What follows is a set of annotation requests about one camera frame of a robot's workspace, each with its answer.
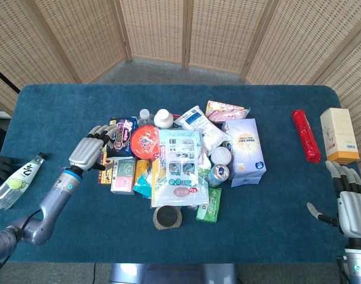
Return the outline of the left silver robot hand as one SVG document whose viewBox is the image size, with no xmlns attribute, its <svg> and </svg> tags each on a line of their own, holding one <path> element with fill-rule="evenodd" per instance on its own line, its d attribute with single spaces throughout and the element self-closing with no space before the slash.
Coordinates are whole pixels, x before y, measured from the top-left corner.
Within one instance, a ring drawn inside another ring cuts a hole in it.
<svg viewBox="0 0 361 284">
<path fill-rule="evenodd" d="M 97 125 L 90 130 L 88 135 L 81 139 L 69 157 L 72 172 L 82 176 L 83 172 L 91 169 L 106 170 L 98 160 L 102 149 L 118 132 L 116 125 Z"/>
</svg>

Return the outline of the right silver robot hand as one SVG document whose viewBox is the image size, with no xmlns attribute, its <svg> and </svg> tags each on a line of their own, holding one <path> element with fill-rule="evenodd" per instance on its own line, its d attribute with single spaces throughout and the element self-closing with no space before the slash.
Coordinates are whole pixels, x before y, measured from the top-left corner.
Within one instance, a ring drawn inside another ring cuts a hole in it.
<svg viewBox="0 0 361 284">
<path fill-rule="evenodd" d="M 331 174 L 338 216 L 330 217 L 319 212 L 308 202 L 310 214 L 319 221 L 338 227 L 347 238 L 361 238 L 361 178 L 357 171 L 327 160 L 325 166 Z"/>
</svg>

